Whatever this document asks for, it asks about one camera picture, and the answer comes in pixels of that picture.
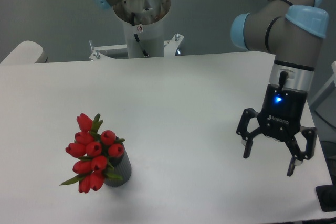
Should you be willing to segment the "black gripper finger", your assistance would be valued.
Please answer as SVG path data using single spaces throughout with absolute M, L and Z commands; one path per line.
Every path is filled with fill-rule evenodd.
M 287 171 L 288 177 L 293 175 L 296 166 L 301 165 L 304 160 L 310 160 L 314 156 L 317 140 L 317 128 L 301 126 L 299 132 L 306 140 L 304 151 L 300 149 L 295 136 L 290 136 L 286 140 L 286 146 L 292 156 Z
M 258 114 L 259 113 L 256 112 L 254 109 L 246 108 L 243 111 L 243 113 L 241 115 L 241 118 L 239 120 L 236 133 L 239 136 L 241 136 L 242 143 L 245 147 L 244 153 L 243 153 L 243 158 L 248 158 L 250 156 L 251 149 L 252 149 L 252 146 L 253 146 L 253 139 L 257 135 L 261 134 L 260 127 L 257 127 L 256 129 L 254 129 L 251 132 L 248 131 L 248 125 L 249 125 L 250 120 L 253 119 L 253 118 L 257 118 Z

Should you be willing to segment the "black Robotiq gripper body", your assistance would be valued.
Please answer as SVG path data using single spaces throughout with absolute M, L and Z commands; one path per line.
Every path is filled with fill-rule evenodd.
M 300 130 L 306 98 L 306 92 L 280 90 L 269 84 L 257 115 L 262 134 L 280 142 L 293 139 Z

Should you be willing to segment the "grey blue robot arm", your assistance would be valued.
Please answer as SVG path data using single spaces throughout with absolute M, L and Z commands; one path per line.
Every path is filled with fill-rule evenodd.
M 177 34 L 165 43 L 161 30 L 170 0 L 94 1 L 103 9 L 112 8 L 123 21 L 130 58 L 177 54 L 183 37 Z M 302 126 L 300 120 L 328 26 L 329 16 L 319 8 L 321 2 L 268 0 L 258 13 L 237 16 L 230 29 L 235 46 L 275 55 L 261 111 L 245 109 L 237 127 L 244 158 L 250 156 L 259 134 L 283 142 L 292 156 L 288 176 L 314 154 L 316 130 Z

